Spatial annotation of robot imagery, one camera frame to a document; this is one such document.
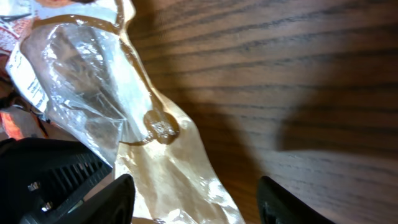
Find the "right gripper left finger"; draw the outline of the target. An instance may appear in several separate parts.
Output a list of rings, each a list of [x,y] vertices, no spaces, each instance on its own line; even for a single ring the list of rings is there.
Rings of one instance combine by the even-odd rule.
[[[135,187],[131,175],[123,174],[72,212],[42,223],[130,224],[134,211]]]

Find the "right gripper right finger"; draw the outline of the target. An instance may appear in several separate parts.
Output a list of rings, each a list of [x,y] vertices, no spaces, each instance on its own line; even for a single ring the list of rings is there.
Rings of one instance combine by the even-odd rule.
[[[334,224],[268,176],[259,179],[256,198],[262,224]]]

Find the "beige snack bag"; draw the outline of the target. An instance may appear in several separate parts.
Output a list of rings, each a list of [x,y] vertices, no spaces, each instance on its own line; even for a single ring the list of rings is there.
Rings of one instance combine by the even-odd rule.
[[[72,212],[123,174],[131,223],[242,223],[195,123],[152,85],[130,1],[1,2],[1,222]]]

